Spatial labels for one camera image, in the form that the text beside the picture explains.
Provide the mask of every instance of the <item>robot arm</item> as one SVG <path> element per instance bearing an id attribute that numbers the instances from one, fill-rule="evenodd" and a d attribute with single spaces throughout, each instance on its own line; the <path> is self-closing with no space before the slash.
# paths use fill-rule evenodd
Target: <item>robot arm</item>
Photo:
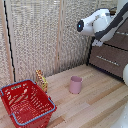
<path id="1" fill-rule="evenodd" d="M 108 9 L 99 9 L 91 16 L 81 19 L 77 24 L 77 31 L 105 42 L 113 37 L 127 18 L 128 0 L 118 0 L 117 11 L 113 17 L 110 16 Z"/>

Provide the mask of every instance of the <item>plastic basket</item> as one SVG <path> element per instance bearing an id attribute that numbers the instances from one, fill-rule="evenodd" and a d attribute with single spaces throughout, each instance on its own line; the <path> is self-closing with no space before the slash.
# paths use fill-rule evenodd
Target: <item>plastic basket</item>
<path id="1" fill-rule="evenodd" d="M 0 93 L 16 128 L 45 128 L 57 109 L 51 98 L 32 80 L 2 87 Z"/>

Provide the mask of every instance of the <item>wooden table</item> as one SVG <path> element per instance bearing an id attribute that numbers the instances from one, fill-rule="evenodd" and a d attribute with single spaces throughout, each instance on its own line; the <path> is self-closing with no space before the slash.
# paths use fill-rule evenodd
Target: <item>wooden table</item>
<path id="1" fill-rule="evenodd" d="M 80 94 L 69 92 L 70 78 L 83 78 Z M 128 87 L 91 66 L 82 65 L 46 78 L 57 105 L 47 128 L 110 128 L 128 101 Z M 0 101 L 0 128 L 15 128 Z"/>

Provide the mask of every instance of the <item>basket handle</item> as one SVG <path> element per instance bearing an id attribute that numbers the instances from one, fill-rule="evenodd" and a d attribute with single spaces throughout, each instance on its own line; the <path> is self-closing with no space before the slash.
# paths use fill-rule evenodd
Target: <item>basket handle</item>
<path id="1" fill-rule="evenodd" d="M 1 93 L 2 93 L 2 96 L 4 96 L 4 93 L 2 92 L 2 89 L 3 89 L 3 88 L 12 86 L 12 85 L 14 85 L 14 84 L 20 84 L 21 82 L 24 82 L 24 81 L 27 81 L 27 80 L 30 80 L 31 82 L 33 82 L 33 84 L 36 85 L 36 83 L 35 83 L 33 80 L 31 80 L 31 79 L 26 79 L 26 80 L 22 80 L 22 81 L 20 81 L 20 82 L 15 82 L 15 83 L 13 83 L 13 84 L 9 84 L 9 85 L 6 85 L 6 86 L 3 86 L 2 88 L 0 88 L 0 97 L 1 97 Z"/>
<path id="2" fill-rule="evenodd" d="M 35 120 L 39 119 L 40 117 L 45 116 L 46 114 L 48 114 L 48 113 L 50 113 L 50 112 L 53 112 L 53 111 L 56 109 L 56 106 L 55 106 L 55 104 L 52 102 L 52 100 L 50 99 L 50 97 L 48 98 L 48 100 L 52 103 L 52 105 L 54 106 L 54 108 L 53 108 L 52 110 L 49 110 L 49 111 L 43 113 L 43 114 L 40 115 L 40 116 L 37 116 L 37 117 L 35 117 L 35 118 L 33 118 L 33 119 L 31 119 L 31 120 L 25 122 L 25 123 L 22 123 L 22 124 L 19 123 L 18 120 L 16 119 L 16 116 L 15 116 L 14 113 L 12 113 L 11 115 L 14 117 L 15 122 L 16 122 L 19 126 L 27 125 L 27 124 L 31 123 L 32 121 L 35 121 Z"/>
<path id="3" fill-rule="evenodd" d="M 4 96 L 4 93 L 2 92 L 2 89 L 0 89 L 0 97 Z"/>

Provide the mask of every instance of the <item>woven panel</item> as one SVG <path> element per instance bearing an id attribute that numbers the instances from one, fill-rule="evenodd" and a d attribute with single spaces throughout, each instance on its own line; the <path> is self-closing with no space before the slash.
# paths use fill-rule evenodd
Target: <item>woven panel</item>
<path id="1" fill-rule="evenodd" d="M 99 8 L 108 8 L 117 7 L 118 0 L 99 0 Z"/>
<path id="2" fill-rule="evenodd" d="M 94 12 L 96 0 L 67 0 L 63 39 L 60 54 L 60 72 L 85 63 L 87 36 L 77 32 L 77 23 Z"/>
<path id="3" fill-rule="evenodd" d="M 11 83 L 5 44 L 5 33 L 3 31 L 2 17 L 0 15 L 0 87 Z"/>
<path id="4" fill-rule="evenodd" d="M 11 0 L 20 80 L 54 73 L 60 0 Z"/>

